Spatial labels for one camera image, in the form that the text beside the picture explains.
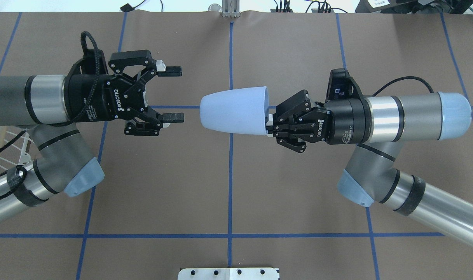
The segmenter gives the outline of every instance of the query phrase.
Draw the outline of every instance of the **white wire rack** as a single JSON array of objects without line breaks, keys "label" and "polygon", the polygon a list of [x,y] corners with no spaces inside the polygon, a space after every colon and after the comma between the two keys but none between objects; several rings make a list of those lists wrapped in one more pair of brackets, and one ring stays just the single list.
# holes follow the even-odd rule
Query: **white wire rack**
[{"label": "white wire rack", "polygon": [[[5,145],[16,135],[17,133],[13,133],[7,130],[6,126],[1,126],[0,127],[0,147]],[[5,153],[2,152],[0,154],[1,172],[8,170],[15,165],[25,165],[26,163],[30,162],[32,160],[32,157],[28,151],[31,144],[34,144],[34,143],[29,138],[29,135],[26,133],[17,142],[11,145],[11,151],[6,153],[7,155],[6,157],[3,156]]]}]

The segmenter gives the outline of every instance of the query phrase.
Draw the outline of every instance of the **blue tape grid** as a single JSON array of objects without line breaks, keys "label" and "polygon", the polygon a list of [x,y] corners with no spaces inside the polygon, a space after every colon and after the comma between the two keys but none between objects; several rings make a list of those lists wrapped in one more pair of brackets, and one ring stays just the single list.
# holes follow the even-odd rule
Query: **blue tape grid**
[{"label": "blue tape grid", "polygon": [[[20,18],[22,13],[20,12],[17,16],[16,23],[12,30],[9,42],[7,44],[7,48],[5,49],[5,53],[3,54],[2,61],[0,63],[0,73],[3,69],[3,65],[5,64],[5,59],[7,58],[11,43],[14,39],[16,34],[17,27],[20,22]],[[340,19],[338,14],[336,16],[336,23],[338,29],[338,38],[340,43],[340,51],[342,56],[343,67],[346,68],[346,60],[345,60],[345,52],[343,48],[343,39],[342,39],[342,32],[340,27]],[[119,47],[118,51],[121,51],[122,41],[124,37],[124,30],[126,28],[126,18],[127,14],[124,13],[123,21],[122,21],[122,30],[119,39]],[[452,46],[450,43],[449,35],[447,32],[446,23],[444,20],[443,14],[440,14],[440,18],[442,21],[442,26],[444,29],[445,37],[447,40],[447,44],[449,47],[449,52],[451,55],[451,59],[453,60],[453,64],[456,70],[456,73],[459,78],[459,82],[461,84],[462,90],[466,98],[468,98],[468,94],[459,71],[459,67],[457,61],[454,56],[454,52],[452,50]],[[233,89],[233,25],[234,23],[230,23],[230,34],[229,34],[229,89]],[[199,106],[171,106],[171,105],[159,105],[159,106],[152,106],[155,109],[199,109]],[[101,156],[103,154],[103,145],[105,143],[105,135],[107,130],[107,122],[103,125],[103,131],[101,136],[101,143],[100,149],[98,152],[98,161],[101,161]],[[232,233],[232,183],[233,183],[233,134],[230,134],[229,138],[229,204],[228,204],[228,233],[227,234],[89,234],[89,222],[91,219],[91,213],[93,208],[93,201],[94,201],[94,194],[95,188],[92,189],[91,197],[89,199],[89,207],[87,212],[87,219],[85,230],[83,234],[0,234],[0,238],[75,238],[75,239],[82,239],[82,246],[81,252],[79,257],[79,264],[78,264],[78,271],[76,273],[76,279],[80,279],[80,272],[82,269],[82,262],[84,260],[84,252],[86,249],[86,241],[88,238],[137,238],[137,239],[150,239],[150,238],[157,238],[157,239],[177,239],[177,238],[227,238],[228,239],[228,266],[231,266],[231,258],[232,258],[232,239],[233,238],[370,238],[371,247],[372,247],[372,254],[373,254],[373,263],[375,268],[375,276],[376,279],[380,279],[379,270],[378,270],[378,262],[376,256],[376,249],[375,249],[375,242],[374,238],[385,238],[385,237],[441,237],[443,234],[438,232],[403,232],[403,233],[375,233],[373,232],[373,226],[371,221],[371,214],[369,208],[366,209],[366,217],[368,221],[368,233],[283,233],[283,234],[233,234]]]},{"label": "blue tape grid", "polygon": [[[340,17],[338,14],[335,14],[336,17],[336,27],[338,29],[338,41],[340,42],[340,51],[342,54],[343,68],[347,69],[347,62],[345,60],[345,51],[343,49],[343,39],[342,39],[342,30],[340,26]],[[378,269],[378,257],[376,256],[376,245],[375,245],[375,236],[373,234],[373,223],[371,222],[371,212],[369,207],[366,208],[366,218],[368,221],[368,230],[369,230],[369,240],[371,242],[371,254],[373,255],[373,266],[375,269],[375,278],[380,280],[380,271]]]},{"label": "blue tape grid", "polygon": [[[127,13],[124,13],[122,19],[122,28],[120,31],[120,38],[119,38],[119,46],[117,48],[117,52],[119,53],[122,48],[122,39],[124,38],[124,30],[126,28],[126,19]],[[100,149],[98,151],[98,163],[101,163],[101,155],[103,154],[103,144],[105,143],[105,135],[107,133],[107,125],[108,122],[103,123],[103,130],[101,132],[101,141],[100,141]],[[93,209],[93,202],[94,202],[94,194],[96,191],[96,186],[94,186],[91,190],[91,196],[89,197],[89,206],[87,208],[87,216],[86,216],[86,225],[84,227],[84,234],[82,235],[82,243],[81,243],[81,250],[79,254],[79,262],[78,262],[78,269],[76,273],[76,280],[80,280],[80,274],[82,270],[82,262],[84,261],[84,253],[86,250],[86,241],[88,238],[88,231],[89,231],[89,222],[91,220],[91,211]]]}]

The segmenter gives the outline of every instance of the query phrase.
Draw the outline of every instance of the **metal bracket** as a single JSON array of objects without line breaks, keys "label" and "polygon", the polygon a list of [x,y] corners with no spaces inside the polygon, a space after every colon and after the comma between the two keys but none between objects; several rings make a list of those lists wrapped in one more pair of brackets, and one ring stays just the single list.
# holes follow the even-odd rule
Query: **metal bracket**
[{"label": "metal bracket", "polygon": [[240,0],[222,0],[221,16],[223,18],[239,18]]},{"label": "metal bracket", "polygon": [[178,280],[279,280],[277,268],[182,269]]}]

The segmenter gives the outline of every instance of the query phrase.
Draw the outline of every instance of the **electrical cable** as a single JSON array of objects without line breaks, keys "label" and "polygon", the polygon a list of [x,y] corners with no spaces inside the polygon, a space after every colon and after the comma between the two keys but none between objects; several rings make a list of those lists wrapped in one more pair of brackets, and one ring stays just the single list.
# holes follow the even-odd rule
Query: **electrical cable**
[{"label": "electrical cable", "polygon": [[469,7],[468,9],[469,9],[471,12],[473,12],[473,8],[472,8],[472,7]]},{"label": "electrical cable", "polygon": [[93,51],[94,51],[95,77],[94,77],[94,80],[93,80],[93,84],[91,85],[91,90],[89,91],[89,95],[87,96],[86,102],[85,102],[84,106],[82,106],[81,111],[75,117],[73,117],[70,121],[63,122],[63,123],[61,122],[59,124],[50,124],[50,126],[60,127],[60,126],[68,126],[70,124],[75,123],[78,119],[80,119],[85,114],[86,108],[89,106],[89,104],[91,103],[91,101],[93,99],[94,92],[96,91],[96,86],[98,85],[98,80],[100,79],[100,57],[98,55],[98,46],[96,44],[96,41],[94,40],[92,35],[89,34],[89,32],[87,32],[87,31],[82,32],[81,36],[80,36],[81,46],[82,46],[83,50],[87,48],[87,46],[86,46],[86,37],[88,37],[89,40],[91,41],[91,43],[93,44]]},{"label": "electrical cable", "polygon": [[433,92],[433,89],[431,87],[431,85],[423,80],[422,78],[419,78],[419,77],[415,77],[415,76],[405,76],[405,77],[401,77],[401,78],[398,78],[398,79],[395,79],[395,80],[392,80],[390,81],[389,83],[387,83],[386,85],[384,85],[382,88],[380,88],[377,92],[375,92],[373,94],[373,96],[377,96],[380,92],[382,92],[382,90],[386,89],[386,87],[388,87],[389,85],[392,85],[393,83],[396,83],[398,81],[402,81],[402,80],[416,80],[416,81],[420,81],[421,83],[423,83],[426,88],[428,88],[428,91],[430,91],[430,93],[434,93]]},{"label": "electrical cable", "polygon": [[348,14],[348,11],[344,10],[344,9],[340,9],[340,8],[330,8],[329,9],[329,12],[331,12],[331,10],[340,10],[340,11],[344,11]]},{"label": "electrical cable", "polygon": [[305,12],[308,12],[308,11],[309,11],[309,8],[310,8],[310,7],[312,6],[312,4],[314,4],[314,3],[317,3],[317,4],[318,4],[318,10],[319,10],[319,8],[321,7],[321,3],[323,3],[323,2],[319,2],[319,1],[309,1],[309,0],[305,0],[305,1],[311,2],[311,3],[309,4],[309,6],[307,7],[307,9],[306,9]]},{"label": "electrical cable", "polygon": [[21,131],[19,134],[17,134],[12,140],[8,141],[3,147],[0,148],[0,153],[10,147],[12,144],[14,144],[19,138],[22,137],[22,135],[25,134],[25,131]]},{"label": "electrical cable", "polygon": [[140,4],[136,5],[133,7],[133,9],[136,9],[137,7],[139,7],[139,5],[143,4],[146,0],[143,0]]},{"label": "electrical cable", "polygon": [[5,194],[2,194],[0,195],[0,200],[8,197],[9,195],[11,195],[12,193],[14,193],[20,186],[22,186],[26,176],[27,176],[27,170],[22,166],[22,165],[16,165],[16,174],[18,175],[18,172],[19,171],[22,171],[22,177],[18,176],[18,181],[16,182],[16,184],[10,188],[9,191],[7,191]]}]

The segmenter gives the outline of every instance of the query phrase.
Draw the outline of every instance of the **light blue cup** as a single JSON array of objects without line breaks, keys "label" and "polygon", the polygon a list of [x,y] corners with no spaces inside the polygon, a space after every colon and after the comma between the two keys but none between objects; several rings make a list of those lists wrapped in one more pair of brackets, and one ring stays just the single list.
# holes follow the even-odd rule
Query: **light blue cup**
[{"label": "light blue cup", "polygon": [[267,87],[216,92],[200,101],[200,121],[215,131],[266,135],[268,114]]}]

